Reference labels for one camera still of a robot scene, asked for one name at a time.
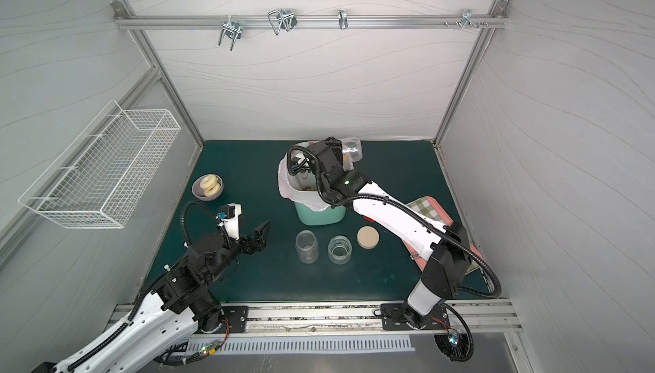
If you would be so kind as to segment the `metal bracket clamp right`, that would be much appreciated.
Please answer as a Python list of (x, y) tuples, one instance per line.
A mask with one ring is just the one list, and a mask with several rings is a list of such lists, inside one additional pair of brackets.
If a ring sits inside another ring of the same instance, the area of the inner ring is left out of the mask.
[(466, 29), (486, 29), (489, 27), (489, 22), (486, 21), (485, 16), (479, 16), (478, 14), (473, 14), (471, 9), (466, 9), (459, 19), (450, 21), (444, 21), (443, 25), (446, 28), (458, 28), (460, 30)]

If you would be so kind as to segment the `metal u-bolt clamp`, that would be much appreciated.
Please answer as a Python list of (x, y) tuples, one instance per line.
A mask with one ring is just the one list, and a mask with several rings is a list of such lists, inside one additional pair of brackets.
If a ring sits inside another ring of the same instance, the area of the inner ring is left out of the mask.
[(242, 38), (242, 27), (239, 23), (232, 20), (224, 22), (218, 38), (218, 45), (224, 42), (230, 43), (230, 51), (234, 50), (235, 43)]

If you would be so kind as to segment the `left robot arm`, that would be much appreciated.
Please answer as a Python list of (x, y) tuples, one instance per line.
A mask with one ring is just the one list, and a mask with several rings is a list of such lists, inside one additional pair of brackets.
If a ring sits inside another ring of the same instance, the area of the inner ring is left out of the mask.
[[(193, 240), (186, 215), (199, 207), (216, 226), (214, 233)], [(43, 362), (37, 372), (136, 372), (162, 356), (184, 337), (201, 330), (213, 333), (227, 325), (221, 303), (210, 288), (240, 255), (265, 249), (269, 221), (252, 234), (240, 232), (242, 207), (227, 204), (211, 211), (200, 201), (180, 213), (186, 253), (142, 289), (131, 311), (75, 354), (59, 362)]]

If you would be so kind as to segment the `grey bowl with buns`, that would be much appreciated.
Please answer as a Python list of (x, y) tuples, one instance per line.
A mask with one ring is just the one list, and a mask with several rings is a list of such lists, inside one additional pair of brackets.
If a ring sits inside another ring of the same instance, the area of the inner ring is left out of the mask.
[(223, 190), (223, 180), (215, 174), (201, 176), (191, 187), (193, 195), (203, 202), (211, 202), (218, 199), (223, 193)]

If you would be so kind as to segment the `white vent strip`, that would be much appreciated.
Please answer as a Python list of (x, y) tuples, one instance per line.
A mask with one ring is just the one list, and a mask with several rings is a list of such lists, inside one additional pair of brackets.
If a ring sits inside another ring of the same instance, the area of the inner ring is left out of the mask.
[(215, 354), (386, 354), (409, 353), (415, 350), (409, 335), (234, 337), (216, 350)]

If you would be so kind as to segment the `metal hook clamp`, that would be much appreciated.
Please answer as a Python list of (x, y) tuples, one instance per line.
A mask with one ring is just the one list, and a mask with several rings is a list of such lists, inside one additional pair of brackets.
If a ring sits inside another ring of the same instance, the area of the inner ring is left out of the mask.
[(298, 23), (293, 9), (275, 9), (268, 13), (267, 18), (275, 35), (280, 35), (283, 30), (290, 32)]

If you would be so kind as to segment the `aluminium crossbar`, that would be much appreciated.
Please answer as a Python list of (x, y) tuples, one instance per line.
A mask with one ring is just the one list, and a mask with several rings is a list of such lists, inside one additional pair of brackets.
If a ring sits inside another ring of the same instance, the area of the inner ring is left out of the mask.
[[(444, 21), (454, 21), (455, 15), (348, 15), (347, 30), (419, 30), (419, 29), (458, 29), (446, 28)], [(489, 27), (504, 28), (509, 23), (506, 17), (486, 15)], [(295, 30), (340, 30), (337, 14), (297, 15)], [(265, 15), (246, 16), (135, 16), (116, 19), (114, 23), (121, 30), (220, 30), (224, 22), (232, 20), (241, 25), (242, 30), (271, 30)]]

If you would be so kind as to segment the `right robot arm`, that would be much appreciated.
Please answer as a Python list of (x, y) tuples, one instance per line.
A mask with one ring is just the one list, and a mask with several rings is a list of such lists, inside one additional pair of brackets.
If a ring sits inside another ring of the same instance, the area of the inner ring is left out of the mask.
[[(467, 229), (462, 224), (455, 221), (451, 225), (440, 225), (391, 197), (366, 175), (355, 169), (345, 170), (341, 140), (329, 137), (307, 147), (291, 146), (285, 164), (290, 176), (302, 171), (314, 175), (317, 195), (322, 202), (332, 208), (348, 207), (377, 222), (426, 261), (419, 281), (402, 307), (402, 321), (411, 328), (423, 329), (434, 308), (443, 308), (460, 290), (484, 299), (501, 296), (500, 279), (471, 249)], [(491, 280), (491, 292), (462, 286), (472, 262), (479, 264)]]

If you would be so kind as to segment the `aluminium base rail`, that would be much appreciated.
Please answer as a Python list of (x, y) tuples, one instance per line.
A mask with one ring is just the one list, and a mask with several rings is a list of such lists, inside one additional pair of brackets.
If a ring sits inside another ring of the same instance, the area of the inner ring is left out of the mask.
[(437, 310), (422, 330), (385, 316), (381, 301), (228, 303), (223, 311), (238, 337), (300, 335), (444, 334), (446, 328), (472, 333), (521, 333), (523, 326), (508, 299), (455, 300), (455, 309)]

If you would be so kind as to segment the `red lid peanut jar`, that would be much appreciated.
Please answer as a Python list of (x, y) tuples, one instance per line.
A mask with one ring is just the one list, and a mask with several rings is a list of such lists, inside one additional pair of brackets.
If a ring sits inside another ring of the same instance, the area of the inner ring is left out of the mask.
[(313, 264), (319, 257), (319, 244), (312, 231), (304, 230), (297, 235), (295, 249), (299, 260), (304, 264)]
[(356, 163), (363, 159), (362, 142), (358, 138), (346, 138), (341, 140), (344, 161)]

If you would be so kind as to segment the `beige lid glass peanut jar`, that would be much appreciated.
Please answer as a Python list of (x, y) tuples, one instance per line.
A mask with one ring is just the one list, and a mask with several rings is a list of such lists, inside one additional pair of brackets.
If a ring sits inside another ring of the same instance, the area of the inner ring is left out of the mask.
[(352, 245), (351, 241), (345, 236), (335, 236), (329, 241), (327, 247), (329, 260), (335, 265), (345, 265), (351, 260)]

